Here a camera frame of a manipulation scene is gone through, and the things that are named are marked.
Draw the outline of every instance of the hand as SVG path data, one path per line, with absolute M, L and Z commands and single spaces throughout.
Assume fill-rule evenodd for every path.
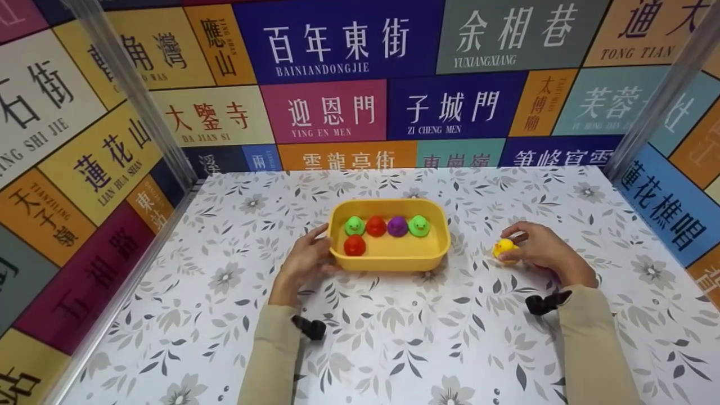
M 595 270 L 568 246 L 552 229 L 539 223 L 520 221 L 501 234 L 513 243 L 522 244 L 520 249 L 503 252 L 499 260 L 525 260 L 538 266 L 548 267 L 557 273 L 563 285 L 582 284 L 596 288 Z
M 327 230 L 326 223 L 301 236 L 295 242 L 273 283 L 268 304 L 295 306 L 300 287 L 320 275 L 340 270 L 333 264 L 321 263 L 330 257 L 332 239 L 329 236 L 318 239 L 318 236 Z

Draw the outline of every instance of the table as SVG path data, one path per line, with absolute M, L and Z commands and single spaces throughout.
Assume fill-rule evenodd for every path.
M 718 311 L 598 169 L 568 167 L 215 175 L 66 403 L 234 404 L 294 240 L 344 200 L 399 197 L 445 210 L 450 252 L 432 272 L 307 286 L 304 315 L 328 330 L 302 351 L 296 405 L 563 404 L 557 313 L 523 303 L 557 286 L 490 254 L 519 220 L 552 227 L 597 270 L 646 404 L 716 400 Z

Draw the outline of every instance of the beige sleeve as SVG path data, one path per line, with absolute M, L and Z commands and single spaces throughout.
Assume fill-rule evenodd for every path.
M 238 405 L 290 405 L 300 330 L 290 320 L 297 309 L 267 305 L 260 310 L 253 351 Z
M 572 285 L 558 308 L 565 338 L 565 383 L 570 405 L 637 405 L 640 397 L 620 347 L 608 300 L 599 290 Z

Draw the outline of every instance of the purple rubber duck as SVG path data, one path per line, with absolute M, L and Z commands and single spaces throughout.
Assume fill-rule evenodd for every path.
M 387 232 L 396 238 L 400 238 L 408 232 L 408 222 L 403 217 L 394 217 L 387 223 Z

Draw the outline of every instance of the yellow plastic tray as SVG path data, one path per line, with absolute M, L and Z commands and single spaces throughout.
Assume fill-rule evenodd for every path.
M 348 236 L 344 226 L 353 215 L 363 221 L 380 215 L 385 223 L 397 215 L 402 215 L 405 220 L 422 215 L 430 223 L 430 233 L 424 238 L 409 232 L 402 238 L 395 238 L 386 232 L 375 238 L 366 232 L 362 236 L 365 254 L 346 256 L 343 244 Z M 329 232 L 333 238 L 330 252 L 340 266 L 351 272 L 426 272 L 437 267 L 450 249 L 450 232 L 442 208 L 430 200 L 418 198 L 345 201 L 330 215 Z

